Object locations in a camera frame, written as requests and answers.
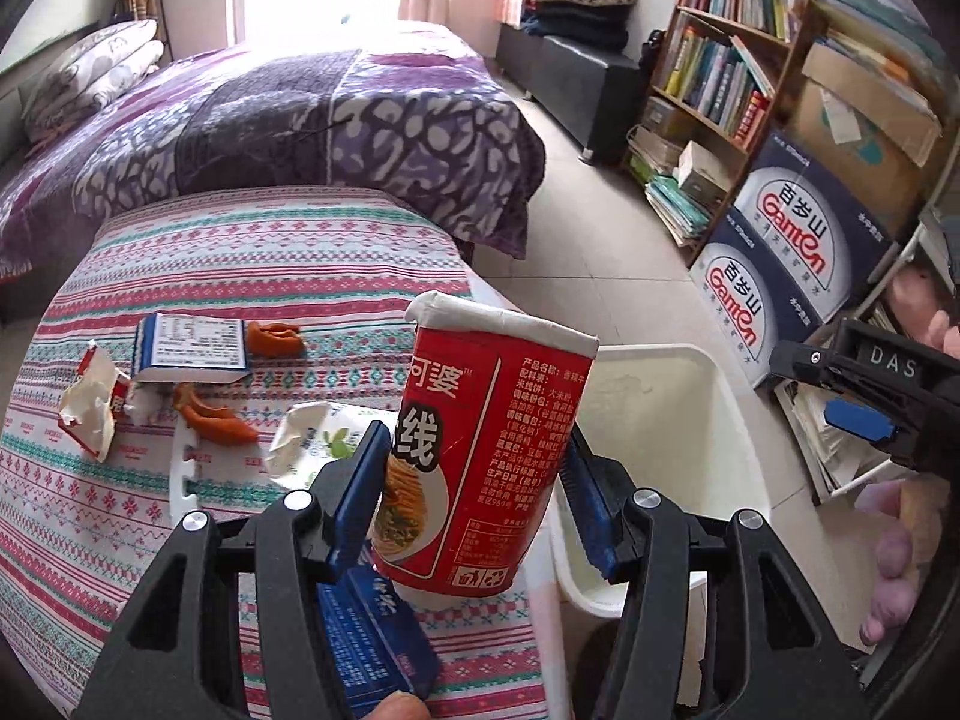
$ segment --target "bookshelf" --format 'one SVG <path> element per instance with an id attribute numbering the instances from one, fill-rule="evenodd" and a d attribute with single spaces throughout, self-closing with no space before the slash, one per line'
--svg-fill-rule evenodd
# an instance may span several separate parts
<path id="1" fill-rule="evenodd" d="M 696 122 L 695 127 L 698 133 L 694 140 L 713 151 L 717 157 L 728 165 L 731 174 L 734 176 L 733 189 L 720 206 L 710 214 L 707 230 L 694 244 L 684 247 L 688 266 L 696 260 L 710 234 L 727 213 L 733 201 L 736 200 L 736 194 L 740 186 L 750 173 L 755 153 L 766 140 L 771 122 L 782 118 L 784 115 L 784 108 L 791 98 L 789 91 L 791 84 L 799 76 L 803 60 L 805 60 L 810 45 L 816 36 L 818 18 L 813 7 L 813 1 L 796 0 L 796 18 L 787 20 L 790 29 L 786 32 L 792 32 L 792 34 L 784 34 L 784 30 L 781 29 L 779 36 L 770 25 L 769 19 L 759 19 L 765 21 L 768 29 L 764 29 L 742 23 L 736 18 L 730 18 L 746 13 L 742 10 L 739 13 L 737 12 L 738 7 L 741 7 L 739 5 L 740 0 L 736 0 L 737 4 L 733 8 L 728 8 L 724 15 L 716 12 L 724 10 L 722 6 L 716 7 L 716 2 L 710 7 L 692 7 L 690 0 L 677 0 L 675 3 L 670 25 L 664 38 L 664 49 L 661 51 L 656 69 L 654 69 L 654 80 L 649 94 L 667 100 L 693 119 Z M 754 20 L 757 20 L 755 10 L 752 11 L 751 15 Z M 768 16 L 769 11 L 760 15 Z M 733 38 L 737 38 L 747 47 L 750 53 L 763 57 L 767 66 L 773 68 L 774 77 L 771 77 L 773 95 L 767 98 L 769 104 L 766 110 L 758 113 L 761 117 L 760 124 L 754 128 L 752 136 L 745 142 L 738 139 L 739 130 L 736 133 L 731 132 L 731 121 L 735 121 L 736 116 L 741 116 L 742 119 L 742 107 L 734 114 L 734 119 L 731 119 L 729 115 L 721 116 L 721 122 L 726 119 L 728 125 L 727 127 L 720 127 L 716 120 L 717 109 L 715 107 L 712 115 L 704 114 L 702 106 L 698 109 L 697 105 L 691 104 L 688 95 L 668 93 L 667 79 L 670 79 L 671 71 L 676 70 L 674 63 L 677 62 L 678 53 L 682 49 L 683 36 L 691 27 L 698 36 L 709 37 L 727 46 L 730 45 Z"/>

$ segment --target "wooden bookshelf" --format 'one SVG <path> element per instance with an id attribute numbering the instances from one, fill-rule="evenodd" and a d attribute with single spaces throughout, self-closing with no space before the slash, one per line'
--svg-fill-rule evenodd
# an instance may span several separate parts
<path id="1" fill-rule="evenodd" d="M 736 20 L 723 18 L 712 13 L 698 10 L 697 8 L 688 7 L 685 5 L 685 0 L 676 0 L 673 16 L 670 19 L 670 25 L 664 37 L 664 49 L 661 51 L 659 60 L 656 62 L 656 68 L 652 76 L 654 80 L 651 84 L 649 94 L 657 95 L 669 101 L 669 103 L 676 105 L 691 119 L 694 119 L 694 121 L 697 122 L 699 131 L 704 134 L 703 139 L 697 138 L 697 140 L 704 142 L 703 145 L 709 148 L 707 141 L 710 141 L 717 143 L 717 146 L 726 148 L 728 150 L 726 154 L 718 153 L 717 155 L 721 157 L 721 159 L 730 159 L 728 166 L 733 169 L 733 173 L 736 176 L 736 179 L 733 181 L 733 189 L 710 217 L 707 231 L 702 234 L 696 245 L 686 248 L 686 262 L 688 266 L 692 265 L 700 255 L 701 250 L 704 245 L 706 245 L 716 225 L 720 223 L 720 220 L 726 215 L 727 210 L 733 205 L 733 201 L 736 200 L 740 187 L 743 185 L 747 176 L 750 175 L 752 163 L 754 162 L 755 156 L 757 156 L 757 151 L 767 139 L 771 122 L 779 119 L 784 112 L 786 101 L 789 97 L 787 89 L 790 87 L 791 81 L 796 79 L 800 68 L 803 66 L 806 54 L 809 51 L 810 44 L 814 37 L 815 27 L 813 25 L 819 20 L 818 14 L 816 14 L 815 9 L 812 7 L 813 1 L 814 0 L 802 0 L 802 7 L 800 8 L 799 14 L 799 30 L 794 39 L 787 42 L 762 29 L 753 28 L 745 23 L 739 23 Z M 762 53 L 762 55 L 779 57 L 779 61 L 776 62 L 776 64 L 778 67 L 781 67 L 781 74 L 776 83 L 774 98 L 770 100 L 770 105 L 763 116 L 760 129 L 755 133 L 749 146 L 736 143 L 734 138 L 722 127 L 714 124 L 708 117 L 704 117 L 695 108 L 684 103 L 683 100 L 677 100 L 673 95 L 666 94 L 664 88 L 658 85 L 664 79 L 664 66 L 666 63 L 676 60 L 673 50 L 680 45 L 680 35 L 678 34 L 680 30 L 678 30 L 678 27 L 685 25 L 691 17 L 700 20 L 726 37 L 739 37 L 750 47 L 751 51 L 756 49 L 759 53 Z"/>
<path id="2" fill-rule="evenodd" d="M 669 103 L 673 103 L 678 108 L 680 108 L 680 110 L 682 110 L 686 114 L 689 114 L 694 119 L 697 119 L 697 121 L 700 124 L 702 124 L 704 127 L 707 127 L 707 129 L 709 129 L 715 135 L 719 135 L 737 151 L 741 151 L 744 154 L 747 153 L 747 149 L 744 148 L 744 146 L 741 146 L 740 143 L 736 143 L 736 141 L 734 141 L 730 135 L 728 135 L 726 132 L 723 132 L 723 130 L 720 127 L 717 127 L 716 124 L 714 124 L 710 119 L 708 119 L 706 116 L 700 113 L 700 111 L 698 111 L 696 108 L 691 108 L 689 105 L 684 103 L 683 100 L 677 100 L 677 98 L 672 97 L 672 95 L 669 95 L 668 93 L 664 92 L 664 90 L 659 89 L 656 86 L 653 87 L 653 91 L 659 97 L 664 98 L 664 100 L 669 101 Z"/>

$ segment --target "blue box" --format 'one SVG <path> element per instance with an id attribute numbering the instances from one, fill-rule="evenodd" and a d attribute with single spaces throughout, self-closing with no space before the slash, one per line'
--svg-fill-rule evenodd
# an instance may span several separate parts
<path id="1" fill-rule="evenodd" d="M 317 599 L 353 713 L 364 717 L 395 690 L 430 695 L 440 660 L 414 610 L 369 565 L 318 584 Z"/>
<path id="2" fill-rule="evenodd" d="M 751 386 L 770 374 L 778 341 L 806 341 L 823 323 L 743 215 L 731 208 L 690 269 Z"/>
<path id="3" fill-rule="evenodd" d="M 250 373 L 244 332 L 242 319 L 150 314 L 136 327 L 131 378 L 232 384 Z"/>
<path id="4" fill-rule="evenodd" d="M 779 132 L 757 154 L 734 205 L 823 322 L 866 292 L 893 245 L 833 173 Z"/>

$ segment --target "pillow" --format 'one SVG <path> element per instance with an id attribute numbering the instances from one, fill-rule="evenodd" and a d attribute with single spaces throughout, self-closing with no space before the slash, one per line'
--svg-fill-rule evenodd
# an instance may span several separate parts
<path id="1" fill-rule="evenodd" d="M 154 39 L 157 22 L 116 23 L 83 38 L 62 53 L 37 82 L 24 106 L 27 129 L 80 95 L 108 70 Z"/>
<path id="2" fill-rule="evenodd" d="M 73 127 L 102 111 L 114 100 L 133 89 L 163 55 L 163 44 L 152 40 L 108 70 L 80 92 L 73 100 L 55 111 L 46 112 L 35 122 L 28 122 L 27 135 L 39 143 L 52 135 Z"/>

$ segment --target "red noodle cup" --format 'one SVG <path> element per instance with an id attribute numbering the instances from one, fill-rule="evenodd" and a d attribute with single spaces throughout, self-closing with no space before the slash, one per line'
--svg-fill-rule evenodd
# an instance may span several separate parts
<path id="1" fill-rule="evenodd" d="M 598 341 L 436 292 L 406 319 L 418 328 L 376 566 L 417 590 L 496 595 L 544 517 Z"/>

